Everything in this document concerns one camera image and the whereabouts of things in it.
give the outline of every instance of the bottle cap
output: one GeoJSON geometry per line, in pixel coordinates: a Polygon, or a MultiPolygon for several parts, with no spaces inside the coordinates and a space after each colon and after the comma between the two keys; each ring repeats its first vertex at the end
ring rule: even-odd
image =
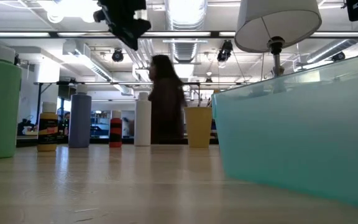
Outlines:
{"type": "Polygon", "coordinates": [[[111,111],[111,117],[121,119],[121,111],[111,111]]]}
{"type": "Polygon", "coordinates": [[[13,64],[15,62],[16,52],[14,49],[0,45],[0,61],[13,64]]]}
{"type": "Polygon", "coordinates": [[[77,85],[77,93],[88,93],[88,87],[86,85],[79,84],[77,85]]]}
{"type": "Polygon", "coordinates": [[[51,102],[42,102],[43,113],[56,113],[57,104],[51,102]]]}
{"type": "Polygon", "coordinates": [[[146,92],[139,93],[139,100],[148,100],[147,97],[149,97],[148,93],[146,93],[146,92]]]}

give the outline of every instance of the white cylinder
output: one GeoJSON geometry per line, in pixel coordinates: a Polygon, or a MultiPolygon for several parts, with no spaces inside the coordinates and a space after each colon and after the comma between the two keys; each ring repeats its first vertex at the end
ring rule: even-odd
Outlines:
{"type": "Polygon", "coordinates": [[[135,146],[151,145],[152,102],[147,93],[140,93],[135,106],[135,146]]]}

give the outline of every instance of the woman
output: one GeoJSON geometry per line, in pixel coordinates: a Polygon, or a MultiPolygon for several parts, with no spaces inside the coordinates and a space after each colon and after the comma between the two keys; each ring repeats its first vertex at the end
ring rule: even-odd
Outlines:
{"type": "Polygon", "coordinates": [[[186,105],[183,84],[168,56],[153,57],[149,77],[154,83],[149,96],[152,102],[152,143],[183,138],[181,109],[186,105]]]}

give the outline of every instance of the teal plastic bin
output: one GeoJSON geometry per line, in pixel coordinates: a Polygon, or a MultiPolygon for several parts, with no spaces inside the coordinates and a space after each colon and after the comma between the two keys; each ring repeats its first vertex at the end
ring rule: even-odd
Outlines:
{"type": "Polygon", "coordinates": [[[213,96],[225,173],[358,205],[358,57],[213,96]]]}

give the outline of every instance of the brown sweater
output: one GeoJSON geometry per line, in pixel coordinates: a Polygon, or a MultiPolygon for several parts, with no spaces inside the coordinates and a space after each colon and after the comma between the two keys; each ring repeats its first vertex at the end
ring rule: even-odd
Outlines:
{"type": "Polygon", "coordinates": [[[183,138],[183,90],[177,81],[164,78],[154,82],[149,96],[152,102],[152,143],[183,138]]]}

